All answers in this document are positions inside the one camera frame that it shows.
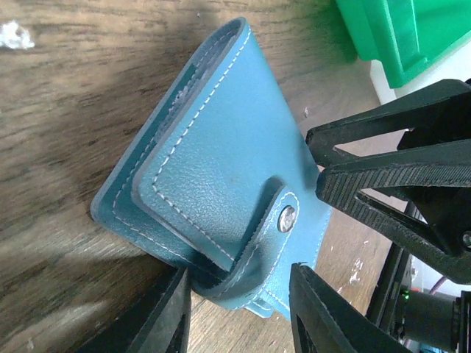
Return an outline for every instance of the blue leather wallet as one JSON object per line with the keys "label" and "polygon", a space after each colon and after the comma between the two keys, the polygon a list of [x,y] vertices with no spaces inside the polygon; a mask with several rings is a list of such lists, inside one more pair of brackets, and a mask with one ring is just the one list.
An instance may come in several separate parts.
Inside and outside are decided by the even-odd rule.
{"label": "blue leather wallet", "polygon": [[289,318],[292,263],[316,264],[330,207],[244,18],[195,52],[95,196],[93,218],[190,270],[235,310]]}

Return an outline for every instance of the white stitching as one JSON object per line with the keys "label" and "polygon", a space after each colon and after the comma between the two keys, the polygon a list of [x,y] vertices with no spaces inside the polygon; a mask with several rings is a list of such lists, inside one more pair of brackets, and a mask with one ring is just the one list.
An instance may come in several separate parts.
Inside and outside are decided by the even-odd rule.
{"label": "white stitching", "polygon": [[261,309],[263,309],[263,310],[266,310],[266,311],[269,311],[269,310],[270,310],[268,307],[263,307],[263,306],[261,306],[261,305],[260,305],[259,303],[257,303],[257,302],[253,302],[252,304],[257,305],[259,308],[261,308]]}
{"label": "white stitching", "polygon": [[[329,224],[329,219],[330,219],[330,214],[331,214],[331,210],[329,211],[329,214],[328,216],[325,218],[325,222],[324,222],[324,228],[322,229],[322,234],[325,234],[325,230],[327,229],[327,225]],[[321,243],[322,243],[322,239],[324,237],[321,237],[320,240],[319,240],[319,243],[317,244],[317,248],[316,248],[316,254],[319,253],[319,249],[321,247]],[[314,263],[316,262],[316,260],[313,261],[312,265],[310,266],[312,269],[314,269]],[[286,309],[288,309],[289,311],[289,306],[283,301],[281,300],[280,298],[278,298],[276,295],[274,295],[271,291],[269,291],[268,289],[265,290],[270,296],[272,296],[273,298],[275,298],[280,304],[282,304]]]}
{"label": "white stitching", "polygon": [[223,254],[225,254],[227,257],[229,257],[232,261],[234,261],[234,257],[231,256],[226,250],[224,250],[216,241],[214,241],[214,239],[212,239],[212,237],[209,236],[209,234],[203,230],[200,226],[198,226],[194,221],[192,221],[181,209],[175,207],[175,204],[174,202],[172,202],[167,196],[163,195],[158,189],[157,187],[155,186],[155,184],[157,183],[157,178],[158,176],[162,173],[162,170],[163,170],[163,167],[165,164],[167,164],[167,162],[170,160],[170,157],[173,155],[173,153],[175,153],[175,150],[177,149],[177,147],[180,145],[180,143],[182,142],[183,138],[188,134],[188,131],[189,129],[193,126],[193,123],[195,122],[195,120],[198,118],[199,114],[202,112],[202,110],[206,107],[206,104],[210,101],[210,98],[211,96],[214,94],[214,92],[216,91],[217,87],[219,87],[219,84],[222,82],[223,79],[226,78],[227,76],[227,73],[229,72],[229,70],[233,67],[234,65],[234,62],[237,60],[239,54],[242,52],[242,50],[244,50],[245,48],[245,45],[247,44],[247,41],[249,40],[249,37],[250,37],[250,34],[252,33],[252,30],[249,28],[249,32],[247,34],[247,37],[245,38],[241,48],[238,50],[238,52],[235,54],[234,58],[232,59],[231,63],[229,64],[229,66],[227,67],[226,71],[224,72],[224,74],[222,75],[222,77],[219,79],[218,83],[216,84],[216,86],[214,86],[213,90],[211,91],[209,97],[206,98],[204,104],[198,109],[198,111],[196,112],[195,116],[191,119],[190,121],[190,124],[186,127],[184,133],[182,133],[182,135],[178,138],[177,142],[173,145],[173,147],[171,148],[171,151],[169,153],[169,155],[165,158],[165,160],[163,161],[163,163],[160,165],[159,167],[159,170],[157,172],[157,174],[155,175],[154,177],[154,182],[152,183],[152,187],[154,188],[154,191],[156,192],[157,195],[159,195],[162,200],[164,200],[171,208],[173,208],[174,210],[176,210],[178,212],[178,214],[180,214],[189,224],[191,224],[193,227],[195,227],[199,232],[201,232],[213,245],[215,245]]}
{"label": "white stitching", "polygon": [[277,302],[279,302],[281,305],[283,305],[283,306],[287,309],[288,312],[290,311],[290,310],[289,310],[289,306],[286,305],[286,304],[283,302],[283,300],[281,300],[280,298],[278,298],[276,295],[274,295],[274,294],[273,294],[272,292],[270,292],[268,289],[265,290],[265,291],[266,291],[270,296],[272,296]]}
{"label": "white stitching", "polygon": [[[233,32],[232,32],[232,31],[229,31],[228,33],[226,33],[225,35],[223,35],[222,37],[220,37],[216,42],[214,42],[214,44],[213,44],[212,46],[210,46],[210,48],[205,52],[205,54],[201,57],[201,59],[199,59],[198,63],[196,64],[196,68],[198,68],[198,67],[201,65],[201,63],[202,63],[203,60],[205,59],[206,55],[208,55],[209,52],[210,52],[217,44],[219,44],[219,43],[221,42],[221,40],[223,40],[224,38],[226,38],[228,35],[232,35],[232,34],[233,34]],[[196,71],[193,73],[193,75],[191,75],[190,79],[188,80],[188,84],[193,80],[193,78],[196,76],[197,73],[198,73],[198,70],[196,70]],[[190,89],[193,88],[193,86],[194,86],[194,84],[193,84],[193,85],[190,85],[190,86],[186,85],[186,86],[185,86],[185,89],[188,88],[188,89],[190,90]],[[177,103],[178,98],[180,97],[180,93],[181,93],[181,91],[177,94],[177,97],[176,97],[175,100],[171,103],[171,106],[170,106],[170,109],[169,109],[169,113],[173,111],[174,106],[175,106],[175,104]]]}
{"label": "white stitching", "polygon": [[[206,57],[206,55],[208,54],[208,52],[222,39],[224,38],[225,36],[227,36],[229,33],[227,33],[226,35],[224,35],[223,37],[219,38],[209,49],[208,51],[205,53],[205,55],[200,59],[200,61],[198,62],[198,64],[196,65],[197,67],[201,64],[201,62],[203,61],[203,59]],[[116,196],[113,200],[113,209],[112,209],[112,212],[115,216],[115,219],[117,219],[118,221],[120,221],[122,224],[124,224],[125,226],[128,226],[130,230],[132,230],[133,232],[136,232],[138,233],[139,235],[142,235],[143,237],[145,237],[147,240],[150,240],[151,242],[153,242],[155,245],[161,247],[162,249],[165,249],[166,251],[170,252],[171,254],[177,256],[177,257],[180,257],[181,259],[183,259],[184,261],[186,261],[187,263],[190,263],[192,264],[193,266],[195,266],[196,268],[199,268],[200,270],[206,272],[207,274],[210,274],[213,278],[216,278],[216,279],[219,279],[217,276],[215,276],[214,274],[212,274],[211,272],[209,272],[208,270],[202,268],[202,267],[199,267],[196,263],[193,263],[191,262],[189,259],[187,259],[186,257],[182,256],[181,254],[178,254],[176,252],[173,252],[171,249],[169,249],[168,247],[158,243],[156,240],[154,240],[153,238],[151,238],[150,236],[146,235],[145,233],[143,233],[142,231],[140,231],[139,229],[136,229],[134,227],[132,227],[131,224],[127,223],[125,220],[123,220],[121,217],[119,217],[117,214],[116,214],[116,202],[118,201],[118,197],[119,195],[121,194],[121,192],[124,190],[124,188],[126,187],[127,183],[130,181],[131,179],[131,176],[132,176],[132,173],[134,173],[135,169],[138,167],[139,163],[141,162],[142,158],[144,157],[144,155],[147,153],[147,151],[149,150],[149,147],[151,146],[152,142],[154,142],[154,139],[152,138],[149,143],[147,144],[146,148],[144,149],[144,151],[141,153],[141,156],[139,157],[138,161],[134,164],[134,167],[131,169],[130,171],[130,174],[129,176],[126,178],[126,180],[124,181],[124,184],[121,186],[121,188],[119,189],[118,193],[116,193]]]}
{"label": "white stitching", "polygon": [[242,278],[242,275],[244,274],[245,270],[247,269],[247,266],[250,264],[250,261],[252,260],[253,258],[253,255],[255,254],[255,251],[258,249],[258,247],[260,246],[263,238],[265,237],[266,233],[268,232],[268,229],[270,228],[270,226],[272,225],[273,221],[275,220],[275,217],[278,216],[278,211],[280,210],[280,205],[281,203],[283,202],[284,199],[286,199],[288,197],[288,195],[291,195],[293,196],[295,199],[296,199],[296,202],[297,202],[297,208],[298,208],[298,212],[296,214],[296,220],[294,221],[294,224],[296,224],[297,222],[297,217],[299,216],[299,208],[300,208],[300,203],[296,197],[296,195],[294,195],[294,193],[292,193],[291,191],[285,193],[283,195],[283,197],[280,199],[280,201],[277,203],[277,206],[275,208],[275,210],[272,212],[272,216],[270,217],[270,220],[268,222],[268,224],[266,225],[265,229],[263,230],[263,233],[262,235],[260,236],[260,238],[258,239],[257,243],[255,244],[253,250],[252,250],[252,253],[250,254],[249,256],[249,259],[247,260],[247,262],[245,263],[244,267],[241,269],[241,272],[240,274],[237,276],[237,279],[229,286],[227,287],[225,290],[223,290],[220,294],[218,294],[217,296],[215,296],[215,298],[219,298],[222,294],[226,293],[229,289],[231,289],[234,285],[236,285],[236,283]]}
{"label": "white stitching", "polygon": [[294,220],[293,227],[291,228],[291,230],[289,231],[288,235],[286,236],[285,242],[284,242],[283,245],[281,246],[280,252],[278,252],[278,256],[277,256],[277,258],[276,258],[276,260],[275,260],[275,263],[273,264],[272,268],[270,268],[270,272],[268,273],[268,276],[267,276],[267,277],[265,278],[265,280],[263,281],[260,290],[259,290],[246,304],[239,305],[238,307],[235,307],[234,310],[239,309],[239,308],[241,308],[241,307],[244,307],[244,306],[246,306],[246,305],[248,305],[248,304],[252,304],[253,301],[255,300],[255,298],[257,298],[257,297],[260,295],[260,293],[262,293],[262,290],[265,289],[266,283],[268,282],[268,280],[270,279],[270,277],[273,275],[273,270],[275,269],[276,265],[278,264],[278,261],[280,260],[281,253],[282,253],[283,250],[285,249],[285,246],[286,246],[286,244],[288,243],[289,238],[291,237],[291,234],[292,234],[292,232],[293,232],[293,229],[295,228],[296,223],[297,223],[297,220],[299,219],[300,213],[301,213],[300,200],[298,200],[298,198],[296,197],[296,195],[294,195],[293,193],[290,193],[290,194],[292,194],[292,196],[296,199],[296,203],[297,203],[297,214],[296,214],[296,219]]}

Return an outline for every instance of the cable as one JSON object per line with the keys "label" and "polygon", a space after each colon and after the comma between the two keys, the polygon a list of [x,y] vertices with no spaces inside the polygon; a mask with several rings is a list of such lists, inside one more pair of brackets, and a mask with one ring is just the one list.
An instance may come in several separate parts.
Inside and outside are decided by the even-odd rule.
{"label": "cable", "polygon": [[430,289],[430,292],[429,294],[432,296],[434,295],[438,289],[443,285],[443,283],[445,283],[445,281],[447,280],[447,277],[445,276],[442,276],[442,278],[440,278],[432,287],[432,289]]}
{"label": "cable", "polygon": [[[436,283],[433,285],[433,287],[430,289],[430,292],[428,292],[431,296],[435,295],[435,293],[440,289],[440,287],[447,281],[447,277],[442,276]],[[411,340],[408,338],[404,341],[404,347],[409,348],[411,345]]]}

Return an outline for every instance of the wood grain surface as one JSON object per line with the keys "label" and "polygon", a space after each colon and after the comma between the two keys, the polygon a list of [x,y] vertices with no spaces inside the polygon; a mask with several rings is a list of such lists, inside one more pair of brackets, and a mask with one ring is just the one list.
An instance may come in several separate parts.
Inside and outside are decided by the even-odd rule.
{"label": "wood grain surface", "polygon": [[[0,22],[17,20],[36,47],[0,51],[1,352],[74,349],[165,271],[88,209],[193,51],[240,15],[303,132],[378,105],[332,0],[2,0]],[[316,270],[364,313],[388,249],[334,213]],[[294,348],[279,315],[227,312],[193,295],[189,351]]]}

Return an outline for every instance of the green object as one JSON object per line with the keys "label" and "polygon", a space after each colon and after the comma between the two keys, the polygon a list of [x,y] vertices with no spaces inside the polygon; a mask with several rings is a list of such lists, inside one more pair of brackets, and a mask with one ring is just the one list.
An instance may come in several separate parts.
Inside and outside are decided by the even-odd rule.
{"label": "green object", "polygon": [[383,63],[391,88],[471,38],[471,0],[337,0],[362,60]]}

